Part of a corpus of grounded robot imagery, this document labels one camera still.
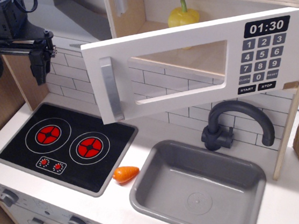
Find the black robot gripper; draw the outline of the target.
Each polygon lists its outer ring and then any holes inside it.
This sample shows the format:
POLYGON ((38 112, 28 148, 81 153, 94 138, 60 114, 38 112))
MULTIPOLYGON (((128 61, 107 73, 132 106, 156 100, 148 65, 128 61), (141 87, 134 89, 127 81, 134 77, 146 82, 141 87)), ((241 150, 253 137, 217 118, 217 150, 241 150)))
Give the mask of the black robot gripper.
MULTIPOLYGON (((50 58, 55 56, 53 33, 37 27, 28 21, 28 14, 38 7, 38 0, 33 0, 33 6, 26 9, 24 0, 0 0, 0 44, 13 41, 44 41, 46 50, 33 49, 28 57, 31 62, 31 72, 37 85, 46 83, 46 76, 50 72, 50 58)), ((0 56, 0 78, 3 74, 3 62, 0 56)))

